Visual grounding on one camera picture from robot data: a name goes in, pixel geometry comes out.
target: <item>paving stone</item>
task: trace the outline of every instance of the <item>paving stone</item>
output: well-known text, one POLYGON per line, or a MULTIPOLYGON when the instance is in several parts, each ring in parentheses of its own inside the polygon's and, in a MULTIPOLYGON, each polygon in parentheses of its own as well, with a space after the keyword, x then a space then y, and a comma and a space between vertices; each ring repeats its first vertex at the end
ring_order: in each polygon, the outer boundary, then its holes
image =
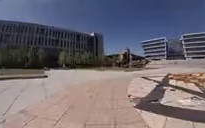
POLYGON ((137 78, 128 88, 128 95, 132 95, 134 97, 145 97, 149 92, 151 92, 156 86, 156 83, 152 81, 145 80, 143 78, 137 78))
POLYGON ((66 115, 60 118, 58 122, 55 124, 54 128, 66 128, 68 126, 69 121, 67 120, 66 115))
POLYGON ((60 102, 61 100, 63 100, 66 97, 67 97, 67 94, 62 93, 62 92, 58 92, 58 93, 52 95, 50 98, 48 98, 47 102, 49 102, 51 104, 57 104, 58 102, 60 102))
POLYGON ((175 118, 167 118, 164 128, 193 128, 193 123, 175 118))
POLYGON ((86 121, 87 125, 113 125, 114 110, 98 109, 90 111, 89 117, 86 121))
POLYGON ((112 109, 112 100, 96 100, 93 103, 93 109, 112 109))
POLYGON ((193 128, 205 128, 205 123, 193 123, 194 127, 193 128))
POLYGON ((7 117, 3 126, 6 128, 22 128, 24 125, 26 125, 35 118, 36 116, 18 113, 7 117))
POLYGON ((157 115, 147 111, 142 111, 141 115, 148 126, 151 128, 163 128, 167 118, 165 116, 157 115))
POLYGON ((115 128, 114 125, 89 125, 87 124, 84 128, 115 128))
POLYGON ((149 128, 149 126, 142 123, 133 123, 127 125, 117 125, 116 128, 149 128))
POLYGON ((46 118, 50 120, 58 120, 65 111, 56 105, 51 105, 49 108, 45 109, 45 112, 39 114, 38 117, 46 118))
POLYGON ((168 102, 177 102, 178 100, 184 99, 183 97, 179 96, 179 90, 173 88, 167 88, 164 97, 161 100, 162 104, 168 104, 168 102))
POLYGON ((24 128, 53 128, 56 121, 44 119, 44 118, 36 118, 28 123, 24 128))
POLYGON ((114 100, 114 109, 122 109, 122 108, 133 108, 132 103, 129 99, 119 99, 114 100))
POLYGON ((65 98, 63 100, 60 100, 60 102, 58 102, 56 104, 56 106, 59 106, 60 108, 62 108, 64 111, 66 111, 72 104, 74 104, 75 101, 71 101, 68 98, 65 98))
POLYGON ((21 111, 31 115, 40 115, 41 113, 45 112, 45 110, 51 105, 52 104, 49 102, 42 101, 21 111))
POLYGON ((117 124, 135 124, 144 123, 141 115, 133 108, 117 109, 115 114, 117 124))

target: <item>blue sky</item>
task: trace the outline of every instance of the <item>blue sky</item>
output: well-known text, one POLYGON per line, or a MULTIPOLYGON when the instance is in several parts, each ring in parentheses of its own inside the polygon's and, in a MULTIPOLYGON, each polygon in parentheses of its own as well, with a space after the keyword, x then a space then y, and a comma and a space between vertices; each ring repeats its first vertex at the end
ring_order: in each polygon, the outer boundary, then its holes
POLYGON ((205 0, 0 0, 0 19, 104 34, 106 53, 140 41, 205 31, 205 0))

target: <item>curved building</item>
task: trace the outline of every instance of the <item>curved building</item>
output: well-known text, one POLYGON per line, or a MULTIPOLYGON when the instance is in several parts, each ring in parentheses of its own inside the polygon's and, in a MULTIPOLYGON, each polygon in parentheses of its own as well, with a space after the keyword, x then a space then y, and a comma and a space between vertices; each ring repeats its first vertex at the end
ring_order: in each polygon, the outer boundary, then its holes
POLYGON ((205 58, 205 32, 186 33, 181 36, 185 58, 205 58))
POLYGON ((89 53, 95 63, 103 58, 103 35, 86 34, 35 23, 0 20, 0 47, 28 46, 47 52, 65 50, 70 56, 89 53))
POLYGON ((166 37, 145 40, 141 42, 146 59, 161 60, 167 58, 166 37))

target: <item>paved plaza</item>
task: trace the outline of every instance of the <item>paved plaza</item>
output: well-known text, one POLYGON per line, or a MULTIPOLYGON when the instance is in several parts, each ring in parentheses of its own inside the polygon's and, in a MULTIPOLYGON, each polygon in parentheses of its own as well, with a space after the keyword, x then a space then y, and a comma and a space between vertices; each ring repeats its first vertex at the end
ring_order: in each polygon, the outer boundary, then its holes
POLYGON ((205 68, 52 70, 46 79, 0 81, 0 127, 205 128, 201 90, 166 82, 179 72, 205 68))

